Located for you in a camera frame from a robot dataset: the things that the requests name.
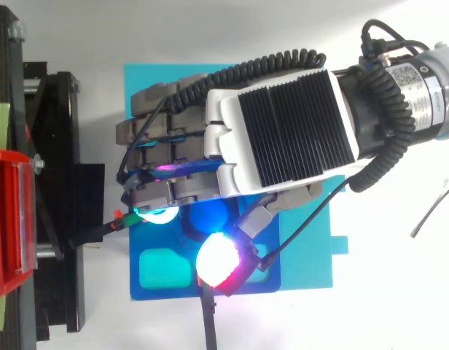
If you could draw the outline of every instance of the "blue ball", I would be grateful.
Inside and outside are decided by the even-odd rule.
[[[190,223],[203,233],[220,232],[229,219],[230,210],[222,199],[197,202],[190,207]]]

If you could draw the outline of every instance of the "red container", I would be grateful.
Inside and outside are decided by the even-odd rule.
[[[0,297],[36,267],[34,171],[25,155],[0,150]]]

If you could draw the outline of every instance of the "label sticker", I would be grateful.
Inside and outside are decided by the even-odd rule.
[[[415,118],[415,131],[430,128],[433,114],[429,89],[417,69],[410,63],[403,63],[386,69],[401,88],[409,109]]]
[[[445,121],[445,101],[443,99],[442,87],[436,77],[426,78],[426,84],[432,98],[432,109],[434,113],[433,125]]]

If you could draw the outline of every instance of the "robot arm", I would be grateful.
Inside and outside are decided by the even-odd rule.
[[[394,40],[372,39],[372,26]],[[376,20],[366,23],[362,41],[360,64],[342,71],[327,71],[323,54],[293,50],[135,94],[133,119],[117,126],[117,143],[129,146],[117,175],[122,201],[144,214],[263,194],[231,234],[248,257],[239,276],[265,269],[281,250],[259,260],[249,242],[278,210],[316,198],[322,180],[371,158],[327,201],[347,184],[362,192],[409,146],[449,138],[449,47],[429,50]],[[402,47],[412,55],[389,56]],[[222,286],[226,294],[242,282],[233,278]]]

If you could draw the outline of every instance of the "black heat sink fins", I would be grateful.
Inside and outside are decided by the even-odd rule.
[[[327,71],[239,95],[263,187],[354,162]]]

